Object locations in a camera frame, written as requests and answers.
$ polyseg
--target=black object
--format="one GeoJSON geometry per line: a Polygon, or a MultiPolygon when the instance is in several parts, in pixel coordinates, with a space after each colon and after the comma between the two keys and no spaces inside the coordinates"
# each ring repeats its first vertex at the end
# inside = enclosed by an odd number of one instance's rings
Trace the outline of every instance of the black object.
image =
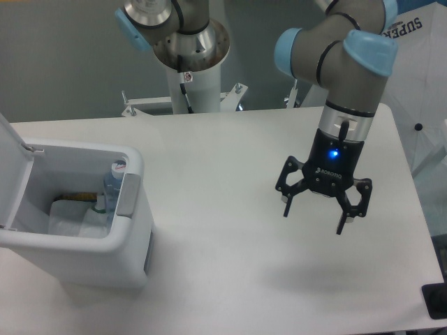
{"type": "Polygon", "coordinates": [[[338,235],[342,233],[347,218],[366,216],[371,198],[372,181],[353,177],[364,142],[346,142],[348,129],[349,123],[342,123],[338,138],[329,136],[318,129],[306,163],[301,163],[293,156],[287,158],[275,186],[286,200],[285,217],[288,216],[293,197],[307,189],[329,198],[337,198],[343,210],[337,228],[338,235]],[[287,176],[298,170],[302,170],[304,178],[289,186],[286,182],[287,176]],[[356,206],[351,204],[346,195],[346,190],[352,185],[362,196],[356,206]]]}
{"type": "Polygon", "coordinates": [[[445,330],[446,328],[447,327],[438,328],[434,332],[430,333],[429,335],[437,335],[437,334],[441,333],[443,330],[445,330]]]}
{"type": "Polygon", "coordinates": [[[428,314],[434,320],[447,319],[447,284],[427,284],[422,287],[428,314]]]}

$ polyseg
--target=white trash bin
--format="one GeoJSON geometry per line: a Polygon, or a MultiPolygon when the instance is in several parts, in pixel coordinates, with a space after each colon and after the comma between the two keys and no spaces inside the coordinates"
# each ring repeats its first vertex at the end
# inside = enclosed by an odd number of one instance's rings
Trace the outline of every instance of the white trash bin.
{"type": "Polygon", "coordinates": [[[146,283],[153,218],[136,149],[22,139],[1,114],[0,141],[1,247],[61,281],[120,288],[146,283]],[[117,160],[126,161],[126,172],[110,233],[102,239],[48,234],[54,198],[101,193],[103,176],[117,160]]]}

